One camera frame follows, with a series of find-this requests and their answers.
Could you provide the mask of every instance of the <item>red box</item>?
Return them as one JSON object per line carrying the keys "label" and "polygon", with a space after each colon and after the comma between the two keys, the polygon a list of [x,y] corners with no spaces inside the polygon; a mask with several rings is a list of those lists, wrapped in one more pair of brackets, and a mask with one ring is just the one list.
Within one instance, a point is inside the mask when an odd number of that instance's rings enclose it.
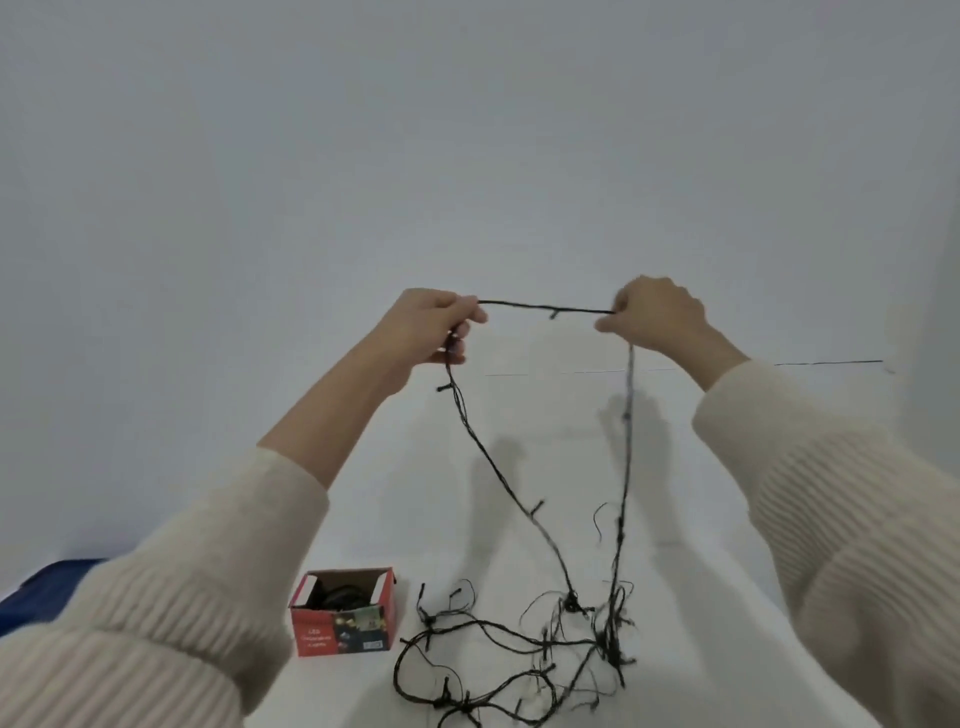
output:
{"label": "red box", "polygon": [[[328,592],[346,585],[370,595],[370,606],[341,612],[311,609],[307,599],[323,584]],[[393,569],[308,571],[290,600],[297,654],[300,657],[381,652],[394,644],[396,578]]]}

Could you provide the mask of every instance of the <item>cream sweater sleeve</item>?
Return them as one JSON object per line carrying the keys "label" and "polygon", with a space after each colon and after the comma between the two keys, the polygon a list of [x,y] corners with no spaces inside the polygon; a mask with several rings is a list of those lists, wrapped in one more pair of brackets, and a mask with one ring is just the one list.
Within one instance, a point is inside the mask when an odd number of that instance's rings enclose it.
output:
{"label": "cream sweater sleeve", "polygon": [[887,726],[960,725],[960,488],[748,362],[694,427],[739,482],[800,639]]}
{"label": "cream sweater sleeve", "polygon": [[285,602],[326,508],[312,475],[252,451],[56,621],[0,641],[0,726],[241,725],[290,654]]}

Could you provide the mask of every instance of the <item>blue object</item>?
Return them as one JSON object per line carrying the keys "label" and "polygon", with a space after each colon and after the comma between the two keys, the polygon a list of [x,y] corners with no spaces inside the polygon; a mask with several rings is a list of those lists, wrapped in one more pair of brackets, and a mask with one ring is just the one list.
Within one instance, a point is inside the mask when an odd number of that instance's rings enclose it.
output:
{"label": "blue object", "polygon": [[0,637],[24,624],[52,621],[86,573],[105,559],[70,559],[43,567],[0,601]]}

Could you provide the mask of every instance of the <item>person's left hand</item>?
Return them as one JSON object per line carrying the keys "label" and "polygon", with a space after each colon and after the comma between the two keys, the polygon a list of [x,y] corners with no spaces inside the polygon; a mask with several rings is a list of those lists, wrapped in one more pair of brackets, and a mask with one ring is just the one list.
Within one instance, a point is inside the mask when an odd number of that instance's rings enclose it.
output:
{"label": "person's left hand", "polygon": [[480,307],[476,296],[410,288],[400,295],[363,343],[396,368],[391,389],[398,392],[418,364],[446,362],[444,344],[451,331],[457,343],[450,363],[467,361],[464,339],[470,331],[470,321],[487,322],[487,312]]}

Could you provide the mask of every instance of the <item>tangled wire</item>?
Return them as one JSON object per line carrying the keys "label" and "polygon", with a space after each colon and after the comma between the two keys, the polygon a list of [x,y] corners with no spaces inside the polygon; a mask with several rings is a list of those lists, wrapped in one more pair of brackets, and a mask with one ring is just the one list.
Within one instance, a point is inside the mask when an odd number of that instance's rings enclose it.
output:
{"label": "tangled wire", "polygon": [[[608,310],[565,308],[561,306],[532,305],[529,303],[511,303],[507,301],[481,301],[480,304],[508,305],[517,308],[548,310],[552,311],[550,316],[551,320],[555,319],[558,314],[567,311],[596,314],[612,313],[612,311]],[[524,725],[541,726],[566,705],[571,696],[588,695],[589,698],[580,699],[578,702],[575,702],[570,706],[570,710],[587,707],[593,711],[600,704],[601,696],[612,694],[612,692],[601,691],[597,686],[595,678],[593,679],[592,688],[578,687],[578,682],[585,672],[589,671],[592,676],[592,670],[590,670],[589,664],[594,656],[599,657],[600,660],[613,667],[621,688],[626,687],[623,668],[636,661],[626,658],[620,648],[620,628],[625,624],[633,625],[625,614],[625,605],[627,599],[630,598],[633,592],[633,584],[620,580],[620,554],[623,550],[624,521],[626,517],[627,494],[630,490],[633,455],[634,349],[630,347],[627,359],[627,399],[623,413],[626,431],[626,461],[624,465],[623,490],[619,502],[620,510],[616,519],[616,551],[611,564],[610,593],[605,603],[598,606],[584,606],[580,603],[577,591],[573,587],[569,569],[561,554],[560,547],[557,546],[556,541],[550,536],[542,523],[537,520],[537,511],[543,506],[544,501],[539,501],[532,508],[528,508],[520,501],[516,492],[507,481],[507,478],[497,467],[496,463],[493,462],[487,449],[483,443],[480,442],[480,438],[477,437],[473,428],[470,426],[464,394],[453,378],[451,361],[455,345],[456,337],[451,333],[445,345],[446,373],[449,377],[449,383],[443,387],[439,387],[437,391],[450,390],[453,392],[453,401],[456,404],[460,421],[463,423],[467,434],[483,453],[487,462],[490,463],[493,472],[496,474],[503,489],[507,492],[507,495],[510,496],[517,508],[520,509],[527,520],[540,532],[543,539],[550,546],[563,572],[566,589],[563,592],[551,591],[541,594],[531,602],[530,606],[528,606],[520,616],[520,622],[522,624],[523,617],[525,617],[531,608],[542,598],[549,595],[555,595],[557,597],[550,620],[542,627],[540,635],[535,638],[519,630],[510,629],[504,624],[487,619],[480,619],[475,616],[473,614],[473,608],[476,604],[476,591],[473,589],[473,585],[467,580],[461,582],[464,586],[457,587],[457,589],[449,595],[447,608],[433,614],[428,613],[420,604],[426,586],[420,585],[420,594],[417,598],[417,614],[420,617],[423,629],[409,640],[400,640],[404,646],[394,666],[394,690],[403,699],[411,703],[433,706],[436,710],[442,711],[443,714],[437,723],[437,728],[441,728],[448,718],[456,715],[463,715],[473,725],[482,728],[479,711],[483,708],[498,711]],[[469,589],[469,594],[465,592],[465,587]],[[458,597],[460,597],[463,603],[460,604],[460,606],[454,606],[454,600]],[[583,618],[585,623],[589,625],[592,637],[581,640],[568,640],[564,634],[564,616],[566,615],[579,615]],[[431,662],[426,654],[430,649],[431,642],[437,638],[470,628],[480,629],[488,640],[509,652],[516,655],[529,656],[531,658],[530,668],[511,675],[500,685],[488,692],[470,694],[470,691],[465,689],[463,681],[455,670],[451,667],[440,666]],[[587,650],[580,664],[574,671],[570,682],[566,684],[558,682],[556,677],[557,664],[553,659],[553,654],[554,650],[558,647],[585,647]],[[403,660],[411,650],[416,650],[431,667],[443,669],[448,673],[444,677],[444,685],[440,695],[435,697],[414,695],[400,685],[401,666]],[[451,689],[451,677],[455,678],[457,683],[454,690]],[[508,707],[498,701],[498,698],[501,698],[507,689],[518,681],[528,678],[535,681],[538,695],[547,694],[549,698],[548,707],[545,709],[538,708],[533,715],[529,715],[531,713],[529,710],[523,710],[522,697],[518,699],[512,707]]]}

